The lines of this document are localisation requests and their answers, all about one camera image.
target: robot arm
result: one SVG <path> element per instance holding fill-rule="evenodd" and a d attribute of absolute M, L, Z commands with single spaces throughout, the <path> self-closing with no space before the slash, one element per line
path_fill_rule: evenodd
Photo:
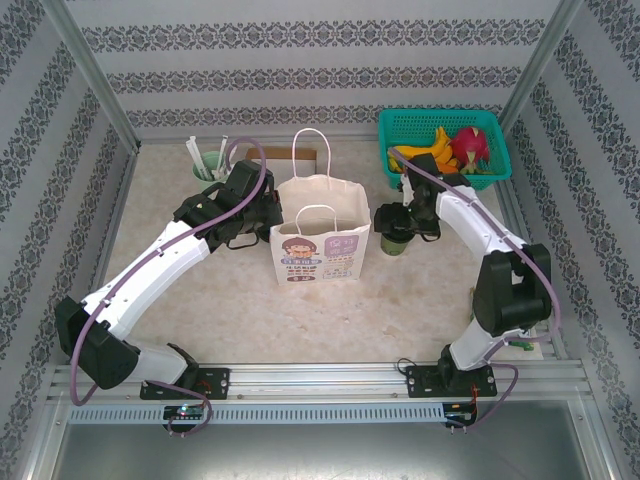
<path fill-rule="evenodd" d="M 63 351 L 71 356 L 89 316 L 101 303 L 106 304 L 89 330 L 79 360 L 80 367 L 100 388 L 113 388 L 126 379 L 154 380 L 187 389 L 192 387 L 198 365 L 186 352 L 171 344 L 148 345 L 131 340 L 129 334 L 144 311 L 180 275 L 220 245 L 228 246 L 244 233 L 254 233 L 257 243 L 258 238 L 268 238 L 272 225 L 282 223 L 282 210 L 271 173 L 267 171 L 259 194 L 236 215 L 184 238 L 162 250 L 133 274 L 131 272 L 150 252 L 230 211 L 248 196 L 258 177 L 258 165 L 248 160 L 236 163 L 225 184 L 215 184 L 186 199 L 174 212 L 173 221 L 162 234 L 120 275 L 87 295 L 80 303 L 67 297 L 56 307 L 60 344 Z M 209 198 L 214 191 L 217 191 L 215 199 Z M 130 277 L 116 295 L 105 300 L 113 285 L 128 275 Z"/>
<path fill-rule="evenodd" d="M 481 368 L 487 357 L 506 338 L 525 334 L 549 317 L 551 299 L 534 272 L 505 242 L 511 240 L 550 277 L 551 259 L 542 245 L 527 245 L 481 204 L 466 178 L 441 175 L 430 154 L 414 157 L 418 168 L 440 177 L 471 201 L 463 201 L 418 173 L 408 170 L 402 178 L 403 203 L 382 205 L 374 218 L 374 229 L 398 238 L 411 235 L 440 237 L 439 221 L 448 223 L 473 252 L 482 266 L 473 298 L 474 319 L 451 345 L 445 347 L 439 365 L 445 383 L 464 372 Z M 496 232 L 478 212 L 480 208 L 495 224 Z"/>

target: cartoon illustration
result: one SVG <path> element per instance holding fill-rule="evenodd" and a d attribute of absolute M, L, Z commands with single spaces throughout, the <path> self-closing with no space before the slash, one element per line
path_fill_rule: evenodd
<path fill-rule="evenodd" d="M 300 237 L 290 238 L 283 242 L 282 248 L 292 258 L 311 258 L 318 249 L 315 243 Z"/>

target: paper bag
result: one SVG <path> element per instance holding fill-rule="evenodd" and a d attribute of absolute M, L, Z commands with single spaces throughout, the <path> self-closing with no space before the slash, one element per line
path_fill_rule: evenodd
<path fill-rule="evenodd" d="M 298 177 L 298 135 L 322 136 L 328 152 L 327 175 Z M 369 204 L 359 183 L 330 177 L 331 148 L 313 128 L 296 133 L 291 180 L 278 186 L 284 223 L 271 227 L 271 254 L 280 285 L 358 279 L 371 228 Z"/>

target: beige floor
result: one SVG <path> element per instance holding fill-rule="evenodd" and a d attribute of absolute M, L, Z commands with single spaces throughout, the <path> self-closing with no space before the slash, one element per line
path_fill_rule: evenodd
<path fill-rule="evenodd" d="M 323 151 L 323 145 L 309 143 Z M 207 151 L 201 145 L 201 151 Z M 399 201 L 382 173 L 377 142 L 335 142 L 332 174 L 363 182 L 371 214 Z M 319 158 L 324 171 L 326 158 Z M 198 191 L 182 145 L 142 148 L 107 279 L 143 251 L 184 198 Z M 493 188 L 481 200 L 501 218 Z M 142 316 L 132 336 L 180 345 L 199 362 L 378 362 L 436 360 L 469 322 L 469 289 L 479 262 L 445 224 L 442 239 L 413 241 L 388 257 L 369 237 L 362 277 L 279 287 L 269 246 L 215 254 L 185 273 Z M 541 359 L 536 348 L 503 348 L 496 358 Z"/>

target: white vent grille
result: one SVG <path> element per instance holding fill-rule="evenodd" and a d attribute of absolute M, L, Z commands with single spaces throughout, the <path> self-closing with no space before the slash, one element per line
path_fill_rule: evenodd
<path fill-rule="evenodd" d="M 414 423 L 443 422 L 441 403 L 366 405 L 216 405 L 212 423 L 216 424 L 327 424 L 327 423 Z M 74 407 L 71 424 L 158 424 L 164 407 L 89 406 Z M 178 423 L 199 423 L 181 421 Z"/>

